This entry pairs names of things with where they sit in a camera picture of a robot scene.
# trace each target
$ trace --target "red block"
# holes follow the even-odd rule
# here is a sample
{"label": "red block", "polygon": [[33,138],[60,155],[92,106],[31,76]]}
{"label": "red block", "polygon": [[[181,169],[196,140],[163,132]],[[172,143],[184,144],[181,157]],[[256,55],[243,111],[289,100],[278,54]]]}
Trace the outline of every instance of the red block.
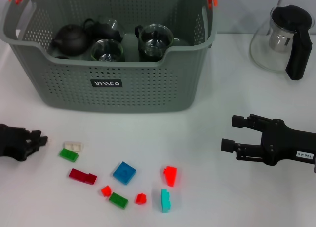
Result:
{"label": "red block", "polygon": [[88,175],[86,173],[81,172],[81,171],[79,171],[77,169],[72,169],[70,174],[69,174],[70,178],[78,180],[78,181],[81,181],[81,182],[84,182],[84,183],[85,183],[85,180],[86,180],[87,176]]}
{"label": "red block", "polygon": [[142,205],[145,204],[147,201],[145,194],[138,194],[136,198],[136,204]]}
{"label": "red block", "polygon": [[166,178],[167,185],[170,186],[170,187],[173,187],[174,186],[174,182],[176,180],[177,168],[171,167],[171,166],[167,166],[163,170],[163,173],[164,173],[164,176]]}
{"label": "red block", "polygon": [[106,196],[106,197],[111,196],[111,193],[112,193],[111,188],[109,187],[109,185],[107,185],[106,187],[102,188],[101,192],[102,192],[103,196]]}
{"label": "red block", "polygon": [[93,174],[88,174],[86,179],[85,179],[85,182],[87,184],[91,184],[91,185],[94,185],[95,181],[97,180],[97,176],[93,175]]}

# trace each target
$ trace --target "green block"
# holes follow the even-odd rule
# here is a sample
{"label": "green block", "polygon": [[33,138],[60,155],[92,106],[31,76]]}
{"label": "green block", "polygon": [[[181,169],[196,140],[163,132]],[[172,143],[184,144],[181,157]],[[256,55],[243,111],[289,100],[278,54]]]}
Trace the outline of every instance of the green block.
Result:
{"label": "green block", "polygon": [[61,150],[59,155],[61,157],[63,157],[64,159],[67,159],[67,160],[69,160],[71,162],[75,162],[77,160],[78,156],[79,156],[76,152],[70,151],[70,150],[65,149],[65,148],[63,148]]}
{"label": "green block", "polygon": [[122,209],[125,209],[125,207],[128,204],[128,200],[126,198],[116,194],[115,192],[112,193],[112,195],[109,198],[109,201],[113,203],[115,206],[118,206]]}

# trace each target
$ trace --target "white table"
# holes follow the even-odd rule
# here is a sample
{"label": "white table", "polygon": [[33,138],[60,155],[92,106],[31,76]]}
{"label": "white table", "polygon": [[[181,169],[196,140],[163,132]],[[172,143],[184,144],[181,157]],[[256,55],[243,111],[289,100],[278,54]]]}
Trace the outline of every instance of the white table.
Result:
{"label": "white table", "polygon": [[[261,133],[231,127],[233,115],[283,119],[316,132],[316,50],[301,81],[257,68],[251,35],[217,35],[194,104],[178,113],[87,113],[51,108],[38,96],[10,47],[0,45],[0,122],[39,129],[48,145],[19,163],[0,158],[2,227],[310,227],[316,222],[316,175],[310,164],[236,161],[221,139],[259,144]],[[76,163],[58,156],[80,141]],[[111,173],[125,161],[137,169],[123,185]],[[177,185],[161,178],[179,167]],[[72,168],[98,176],[91,186],[67,177]],[[129,199],[126,210],[100,194],[105,185]],[[171,194],[162,214],[160,190]],[[134,204],[146,193],[148,203]]]}

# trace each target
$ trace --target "gray wall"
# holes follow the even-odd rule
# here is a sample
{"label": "gray wall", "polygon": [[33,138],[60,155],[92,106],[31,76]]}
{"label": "gray wall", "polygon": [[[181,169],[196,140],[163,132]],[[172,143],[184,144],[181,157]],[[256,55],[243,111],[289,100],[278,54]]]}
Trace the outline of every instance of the gray wall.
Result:
{"label": "gray wall", "polygon": [[[316,17],[316,0],[282,0],[281,4],[294,4],[309,11]],[[0,0],[2,11],[7,0]],[[278,0],[219,0],[220,33],[254,33],[269,17],[270,10]]]}

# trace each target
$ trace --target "sticker label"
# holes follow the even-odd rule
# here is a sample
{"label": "sticker label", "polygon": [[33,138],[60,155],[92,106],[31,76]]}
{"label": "sticker label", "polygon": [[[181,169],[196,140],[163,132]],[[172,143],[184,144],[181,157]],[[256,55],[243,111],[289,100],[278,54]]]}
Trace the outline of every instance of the sticker label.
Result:
{"label": "sticker label", "polygon": [[305,159],[313,159],[314,154],[298,151],[296,153],[296,157],[305,158]]}
{"label": "sticker label", "polygon": [[123,87],[122,80],[91,80],[93,87]]}

